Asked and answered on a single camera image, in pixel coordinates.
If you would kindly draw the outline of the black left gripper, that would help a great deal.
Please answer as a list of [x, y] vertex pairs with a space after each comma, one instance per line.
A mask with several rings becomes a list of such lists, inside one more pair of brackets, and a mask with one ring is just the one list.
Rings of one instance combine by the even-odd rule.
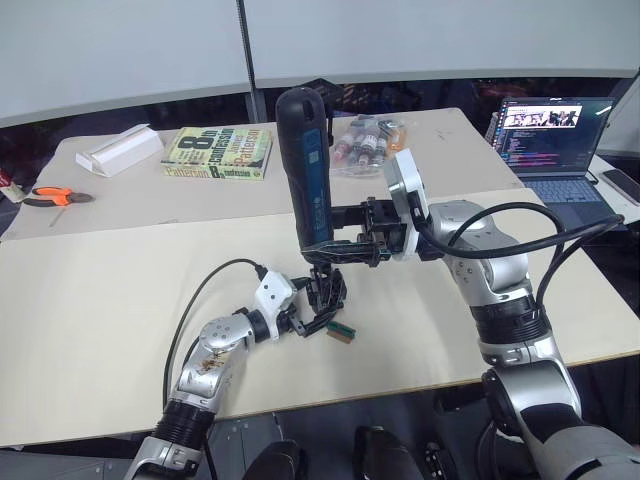
[[[309, 301], [319, 301], [320, 284], [315, 277], [296, 277], [293, 284], [298, 291], [304, 290]], [[280, 308], [277, 315], [277, 329], [279, 334], [295, 333], [303, 338], [309, 337], [319, 330], [325, 328], [328, 323], [335, 317], [337, 310], [324, 309], [317, 313], [313, 320], [303, 323], [298, 318], [298, 309], [295, 299], [286, 300]]]

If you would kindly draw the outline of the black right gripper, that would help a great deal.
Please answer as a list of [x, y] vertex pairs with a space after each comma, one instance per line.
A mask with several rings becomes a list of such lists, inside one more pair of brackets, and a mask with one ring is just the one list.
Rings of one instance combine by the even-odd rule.
[[333, 228], [363, 226], [366, 242], [333, 240], [303, 247], [301, 255], [310, 264], [362, 263], [376, 267], [404, 252], [407, 225], [392, 200], [369, 197], [357, 205], [332, 206]]

